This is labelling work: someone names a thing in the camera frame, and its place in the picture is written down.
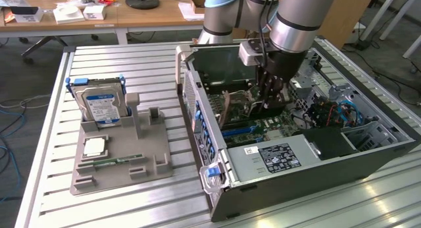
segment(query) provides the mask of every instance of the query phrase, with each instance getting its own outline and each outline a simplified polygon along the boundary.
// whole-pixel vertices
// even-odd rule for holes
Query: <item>motherboard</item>
[[[262,113],[256,87],[208,98],[228,148],[290,137],[300,129],[288,110]]]

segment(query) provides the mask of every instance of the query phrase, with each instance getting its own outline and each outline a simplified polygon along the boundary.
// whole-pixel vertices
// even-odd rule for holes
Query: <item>aluminum extrusion table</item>
[[[318,40],[410,125],[420,118],[326,40]],[[175,90],[175,48],[190,42],[79,47],[63,54],[17,227],[386,227],[421,225],[421,148],[390,162],[364,180],[268,207],[220,223],[211,222],[206,193]],[[327,62],[335,83],[343,76]],[[70,185],[82,113],[64,78],[124,74],[127,91],[140,94],[139,110],[166,112],[175,174],[171,178],[90,195]]]

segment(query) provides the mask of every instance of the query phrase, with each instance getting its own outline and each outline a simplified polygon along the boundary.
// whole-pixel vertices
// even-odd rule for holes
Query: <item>hard drive label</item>
[[[114,124],[120,120],[119,109],[112,104],[115,102],[112,94],[88,96],[87,102],[94,119],[98,123]]]
[[[268,148],[260,148],[259,153],[262,154],[266,166],[271,173],[302,166],[288,143]]]

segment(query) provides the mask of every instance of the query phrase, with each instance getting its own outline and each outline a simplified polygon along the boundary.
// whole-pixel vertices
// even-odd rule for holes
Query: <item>gray floor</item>
[[[363,17],[363,23],[370,23],[378,11],[378,8],[367,10]],[[391,13],[386,15],[380,24],[383,24],[390,16]],[[198,38],[199,34],[200,31],[160,32],[156,33],[150,42],[191,40],[191,38]],[[411,62],[402,57],[420,34],[421,27],[407,20],[402,20],[396,30],[391,33],[390,38],[386,41],[378,40],[382,49],[375,49],[371,47],[368,50],[360,53],[379,71],[388,71],[391,73],[399,74],[407,79],[415,79],[420,82],[421,73],[411,73]],[[103,34],[99,36],[99,41],[91,40],[90,35],[64,37],[63,39],[70,45],[75,46],[118,44],[116,36],[114,34]],[[151,36],[152,33],[143,33],[140,36],[134,36],[140,41],[134,39],[131,43],[146,41]],[[31,43],[35,43],[39,39],[41,38],[30,38],[30,41]],[[50,94],[54,88],[54,81],[61,63],[63,47],[55,41],[49,43],[31,55],[37,63],[35,65],[29,66],[21,60],[21,53],[29,46],[29,44],[22,44],[18,41],[18,38],[11,38],[9,44],[0,48],[0,101],[9,99],[26,99],[35,95]],[[348,53],[348,56],[366,71],[372,73],[371,68],[355,53]],[[419,64],[419,66],[421,66],[421,49],[416,51],[412,59]],[[379,82],[392,93],[398,93],[398,86],[394,82],[391,82],[391,80],[382,77]],[[412,102],[421,101],[416,91],[408,89],[404,86],[403,97],[406,100]],[[34,105],[42,104],[45,102],[46,99],[41,99],[38,102],[34,102]],[[418,114],[421,114],[421,108],[414,106],[410,107]],[[7,137],[6,139],[10,148],[15,152],[23,178],[23,185],[13,196],[22,196],[25,192],[25,186],[31,170],[46,111],[47,107],[27,110],[26,125],[13,136]],[[0,129],[10,124],[10,122],[14,120],[14,117],[15,116],[0,114]],[[0,197],[6,196],[9,192],[15,189],[17,182],[17,172],[11,164],[6,172],[0,174]],[[0,203],[0,228],[14,227],[19,206],[21,200],[6,201]]]

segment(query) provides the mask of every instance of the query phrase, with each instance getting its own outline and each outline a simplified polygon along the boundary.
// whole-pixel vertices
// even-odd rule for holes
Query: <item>ventilation grille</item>
[[[188,110],[191,112],[191,118],[195,116],[195,105],[196,105],[196,96],[195,96],[195,90],[191,82],[191,78],[187,75],[184,77],[184,102],[188,103]]]

